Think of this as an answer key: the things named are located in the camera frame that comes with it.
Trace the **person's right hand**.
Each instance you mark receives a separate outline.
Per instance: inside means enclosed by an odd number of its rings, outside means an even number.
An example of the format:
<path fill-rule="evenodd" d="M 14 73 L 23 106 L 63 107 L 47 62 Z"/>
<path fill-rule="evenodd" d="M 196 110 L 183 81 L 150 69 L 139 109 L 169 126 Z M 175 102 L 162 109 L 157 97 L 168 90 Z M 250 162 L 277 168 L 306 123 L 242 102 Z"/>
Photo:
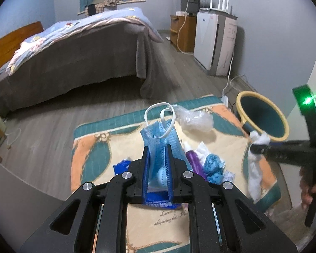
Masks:
<path fill-rule="evenodd" d="M 312 195 L 316 193 L 316 184 L 314 186 L 308 184 L 304 167 L 300 168 L 299 175 L 301 176 L 301 207 L 305 210 L 312 204 Z"/>

